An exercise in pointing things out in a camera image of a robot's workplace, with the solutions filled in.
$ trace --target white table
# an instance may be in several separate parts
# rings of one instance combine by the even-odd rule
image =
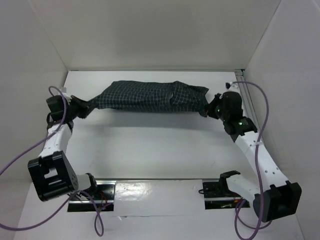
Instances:
[[[89,100],[112,81],[182,81],[205,86],[211,101],[235,81],[232,72],[141,72],[72,71],[65,86],[69,94]],[[98,178],[218,178],[237,170],[247,177],[253,171],[243,153],[223,130],[220,121],[198,113],[158,114],[95,110],[74,121],[66,153],[77,174],[92,173]],[[114,212],[103,212],[105,235],[110,240],[237,240],[234,209],[205,210],[198,193],[201,180],[157,180],[120,182],[116,186]],[[65,200],[60,197],[41,202],[31,185],[19,222],[35,224],[49,216]],[[254,225],[252,209],[243,209],[242,218]],[[64,207],[48,223],[17,232],[15,240],[99,238],[93,228],[95,214],[68,213]],[[243,236],[252,230],[239,224]],[[302,240],[295,215],[274,221],[259,232],[256,240]]]

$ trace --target robotic arm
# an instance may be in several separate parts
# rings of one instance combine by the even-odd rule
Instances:
[[[39,157],[28,162],[38,197],[47,201],[61,195],[86,191],[97,192],[97,183],[90,174],[76,175],[66,155],[68,141],[72,135],[73,119],[86,118],[96,105],[75,96],[68,100],[66,118],[58,132],[48,139]],[[52,96],[46,100],[50,113],[47,116],[47,131],[53,133],[63,119],[64,105],[62,96]],[[252,120],[243,116],[242,99],[238,92],[227,91],[216,94],[206,108],[207,115],[223,122],[225,132],[247,157],[256,175],[255,148],[259,144],[258,164],[263,185],[264,209],[262,221],[268,222],[296,212],[302,190],[298,183],[291,183],[279,170],[267,149],[258,139],[258,130]],[[260,188],[237,171],[220,175],[219,185],[223,192],[237,193],[246,199],[257,216],[260,209]]]

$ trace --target folded garment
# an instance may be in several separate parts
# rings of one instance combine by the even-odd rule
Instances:
[[[132,112],[178,113],[199,112],[206,117],[208,88],[180,81],[159,83],[114,81],[100,95],[90,100],[98,109]]]

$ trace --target cloth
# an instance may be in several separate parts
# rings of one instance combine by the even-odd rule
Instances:
[[[206,117],[205,97],[208,88],[188,85],[180,81],[159,83],[114,81],[100,95],[91,99],[98,109],[132,112],[178,113],[199,112]]]

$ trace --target gray wall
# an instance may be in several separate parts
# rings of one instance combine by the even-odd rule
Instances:
[[[69,70],[244,69],[280,0],[30,0]]]
[[[46,135],[47,87],[67,69],[26,0],[0,1],[0,168]],[[0,177],[0,222],[17,226],[30,185],[36,149]],[[0,239],[15,232],[0,229]]]
[[[264,134],[280,168],[302,187],[297,211],[306,240],[320,235],[320,0],[282,0],[245,70],[270,101]],[[260,123],[261,94],[251,89]]]

